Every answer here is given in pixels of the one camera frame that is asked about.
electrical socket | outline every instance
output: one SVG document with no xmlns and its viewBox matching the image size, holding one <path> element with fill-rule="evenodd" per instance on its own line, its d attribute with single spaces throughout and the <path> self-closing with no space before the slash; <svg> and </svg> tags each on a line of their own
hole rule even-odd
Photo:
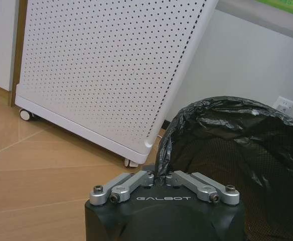
<svg viewBox="0 0 293 241">
<path fill-rule="evenodd" d="M 279 110 L 282 113 L 289 114 L 293 107 L 293 101 L 279 96 L 275 104 L 272 106 L 274 109 Z"/>
</svg>

white wheel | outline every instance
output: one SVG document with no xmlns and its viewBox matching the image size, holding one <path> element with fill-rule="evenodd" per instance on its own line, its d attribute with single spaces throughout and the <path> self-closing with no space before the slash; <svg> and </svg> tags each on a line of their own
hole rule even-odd
<svg viewBox="0 0 293 241">
<path fill-rule="evenodd" d="M 136 167 L 138 167 L 138 163 L 133 162 L 133 161 L 129 160 L 128 158 L 125 158 L 125 160 L 124 160 L 124 166 L 125 167 L 133 167 L 133 168 L 136 168 Z"/>
<path fill-rule="evenodd" d="M 30 113 L 29 111 L 27 111 L 27 110 L 25 110 L 25 109 L 21 109 L 20 110 L 20 117 L 23 119 L 23 120 L 25 120 L 25 121 L 29 121 L 32 117 L 33 117 L 33 115 L 32 115 L 32 113 Z"/>
</svg>

metal bracket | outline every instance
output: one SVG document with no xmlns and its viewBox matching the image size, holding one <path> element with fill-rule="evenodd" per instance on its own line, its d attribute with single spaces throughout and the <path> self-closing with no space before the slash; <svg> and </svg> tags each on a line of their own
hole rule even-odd
<svg viewBox="0 0 293 241">
<path fill-rule="evenodd" d="M 118 175 L 105 185 L 97 185 L 90 192 L 90 203 L 92 205 L 103 205 L 107 202 L 108 197 L 111 194 L 112 187 L 119 185 L 129 179 L 131 175 L 129 173 L 122 173 Z"/>
<path fill-rule="evenodd" d="M 228 205 L 237 205 L 240 193 L 232 185 L 224 186 L 199 172 L 186 174 L 175 171 L 166 177 L 166 183 L 172 186 L 184 185 L 197 194 L 200 200 L 207 202 L 218 202 L 219 199 Z"/>
<path fill-rule="evenodd" d="M 240 200 L 240 193 L 232 185 L 224 186 L 209 177 L 202 175 L 199 172 L 192 173 L 191 176 L 207 185 L 211 185 L 216 188 L 219 193 L 222 202 L 229 205 L 237 205 Z"/>
<path fill-rule="evenodd" d="M 200 200 L 206 202 L 217 203 L 219 202 L 219 195 L 217 190 L 205 183 L 200 182 L 199 180 L 191 177 L 190 175 L 182 172 L 175 171 L 172 174 L 169 174 L 166 177 L 166 182 L 172 186 L 185 186 L 194 193 L 197 194 L 197 197 Z"/>
<path fill-rule="evenodd" d="M 130 199 L 130 194 L 139 186 L 153 185 L 154 175 L 151 172 L 139 171 L 121 185 L 114 186 L 110 195 L 110 201 L 120 203 Z"/>
</svg>

black trash bag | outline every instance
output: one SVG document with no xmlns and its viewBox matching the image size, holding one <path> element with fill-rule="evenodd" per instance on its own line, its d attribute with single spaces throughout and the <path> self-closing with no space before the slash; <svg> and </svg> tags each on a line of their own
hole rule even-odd
<svg viewBox="0 0 293 241">
<path fill-rule="evenodd" d="M 156 161 L 236 186 L 249 240 L 293 240 L 293 119 L 257 101 L 213 97 L 179 111 Z"/>
</svg>

green picture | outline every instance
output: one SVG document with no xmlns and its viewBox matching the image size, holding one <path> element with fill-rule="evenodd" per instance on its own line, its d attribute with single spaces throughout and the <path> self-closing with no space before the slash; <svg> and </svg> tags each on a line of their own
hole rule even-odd
<svg viewBox="0 0 293 241">
<path fill-rule="evenodd" d="M 293 14 L 293 0 L 257 0 Z"/>
</svg>

